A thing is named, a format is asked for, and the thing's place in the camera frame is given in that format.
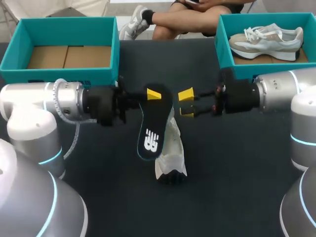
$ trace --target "crossed legs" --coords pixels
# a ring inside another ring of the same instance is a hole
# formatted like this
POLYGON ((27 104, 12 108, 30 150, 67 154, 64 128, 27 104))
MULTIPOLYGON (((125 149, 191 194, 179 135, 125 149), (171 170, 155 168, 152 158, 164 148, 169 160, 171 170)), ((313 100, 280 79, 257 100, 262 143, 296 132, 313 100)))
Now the crossed legs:
POLYGON ((140 5, 136 7, 130 22, 120 30, 119 39, 135 40, 150 24, 156 25, 154 40, 172 40, 184 32, 215 35, 220 15, 230 13, 228 7, 221 5, 199 12, 175 2, 164 13, 153 12, 140 5))
POLYGON ((198 12, 176 2, 168 12, 153 14, 153 23, 156 24, 153 40, 172 40, 184 32, 214 35, 220 15, 230 13, 225 6, 215 6, 206 12, 198 12))

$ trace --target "person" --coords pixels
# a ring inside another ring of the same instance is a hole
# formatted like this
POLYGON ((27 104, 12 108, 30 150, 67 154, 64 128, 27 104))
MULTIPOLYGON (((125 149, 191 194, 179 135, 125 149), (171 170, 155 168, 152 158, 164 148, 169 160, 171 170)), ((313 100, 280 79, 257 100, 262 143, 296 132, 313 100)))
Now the person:
POLYGON ((255 0, 176 0, 168 12, 153 12, 144 6, 136 7, 130 22, 122 27, 120 40, 135 40, 150 25, 156 25, 153 40, 172 40, 187 32, 216 35, 219 16, 240 13, 245 3, 255 0))

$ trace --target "floor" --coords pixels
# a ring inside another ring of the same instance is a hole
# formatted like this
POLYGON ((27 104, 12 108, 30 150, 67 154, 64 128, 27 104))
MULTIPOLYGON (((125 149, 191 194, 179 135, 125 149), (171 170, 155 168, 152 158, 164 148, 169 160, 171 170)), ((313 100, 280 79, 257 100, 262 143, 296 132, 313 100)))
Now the floor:
MULTIPOLYGON (((173 0, 110 0, 110 4, 107 10, 107 15, 116 16, 118 21, 118 28, 120 29, 126 22, 129 21, 130 16, 133 13, 135 7, 142 4, 153 11, 167 11, 170 8, 173 0)), ((250 4, 247 4, 243 12, 247 12, 250 4)), ((262 4, 262 0, 257 0, 251 12, 265 12, 265 7, 262 4)), ((154 26, 151 26, 147 31, 142 33, 138 40, 151 40, 153 37, 154 26)), ((10 22, 10 30, 13 32, 15 29, 14 22, 10 22)), ((0 8, 0 42, 10 41, 10 30, 5 23, 4 13, 0 8)), ((182 35, 182 39, 194 39, 203 38, 202 34, 189 33, 182 35)))

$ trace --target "hand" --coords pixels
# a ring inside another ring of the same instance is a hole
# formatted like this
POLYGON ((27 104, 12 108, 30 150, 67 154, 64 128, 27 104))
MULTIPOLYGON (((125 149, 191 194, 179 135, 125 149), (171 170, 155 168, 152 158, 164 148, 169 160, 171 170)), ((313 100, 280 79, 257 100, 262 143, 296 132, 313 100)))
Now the hand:
POLYGON ((194 3, 190 3, 186 1, 186 4, 190 5, 193 8, 193 10, 199 11, 199 12, 206 12, 211 7, 216 6, 214 0, 200 0, 199 4, 194 4, 194 3))

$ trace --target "leg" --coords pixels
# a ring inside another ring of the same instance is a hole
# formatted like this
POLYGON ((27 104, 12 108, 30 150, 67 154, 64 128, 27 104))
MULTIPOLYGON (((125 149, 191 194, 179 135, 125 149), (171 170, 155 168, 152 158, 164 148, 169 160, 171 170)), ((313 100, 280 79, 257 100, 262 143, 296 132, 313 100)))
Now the leg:
POLYGON ((153 23, 178 32, 194 32, 215 34, 219 16, 230 14, 231 11, 225 6, 215 6, 206 12, 194 10, 182 10, 153 14, 153 23))
MULTIPOLYGON (((176 12, 188 10, 186 6, 182 3, 175 2, 168 12, 176 12)), ((153 40, 173 40, 177 35, 182 34, 183 32, 177 30, 171 30, 163 26, 156 26, 154 30, 153 40)))

